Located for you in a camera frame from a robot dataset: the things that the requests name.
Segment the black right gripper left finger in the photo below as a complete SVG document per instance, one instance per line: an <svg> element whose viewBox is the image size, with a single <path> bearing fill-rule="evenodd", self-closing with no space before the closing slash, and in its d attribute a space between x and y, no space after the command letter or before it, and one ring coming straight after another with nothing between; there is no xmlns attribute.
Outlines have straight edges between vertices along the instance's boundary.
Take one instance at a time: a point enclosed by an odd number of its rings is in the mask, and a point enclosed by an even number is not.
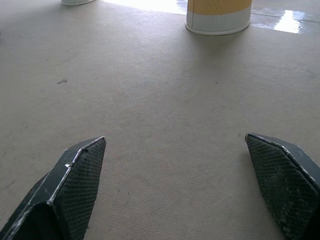
<svg viewBox="0 0 320 240"><path fill-rule="evenodd" d="M83 240L97 199L104 136L67 148L29 190L0 231L0 240Z"/></svg>

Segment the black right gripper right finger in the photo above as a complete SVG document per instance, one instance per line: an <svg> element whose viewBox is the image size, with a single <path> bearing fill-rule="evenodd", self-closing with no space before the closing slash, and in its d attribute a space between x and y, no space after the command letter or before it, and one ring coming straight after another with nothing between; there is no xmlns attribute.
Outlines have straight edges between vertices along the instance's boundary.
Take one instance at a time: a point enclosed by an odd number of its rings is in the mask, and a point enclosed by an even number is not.
<svg viewBox="0 0 320 240"><path fill-rule="evenodd" d="M262 197L285 240L320 240L320 167L297 145L247 133Z"/></svg>

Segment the yellow and white paper cup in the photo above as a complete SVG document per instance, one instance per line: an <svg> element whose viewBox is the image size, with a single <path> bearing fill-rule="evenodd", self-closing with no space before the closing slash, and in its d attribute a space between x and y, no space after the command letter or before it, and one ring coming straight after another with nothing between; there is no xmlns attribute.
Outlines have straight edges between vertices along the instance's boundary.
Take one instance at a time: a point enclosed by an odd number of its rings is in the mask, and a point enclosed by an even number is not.
<svg viewBox="0 0 320 240"><path fill-rule="evenodd" d="M250 25L252 0L188 0L187 30L206 36L229 35Z"/></svg>

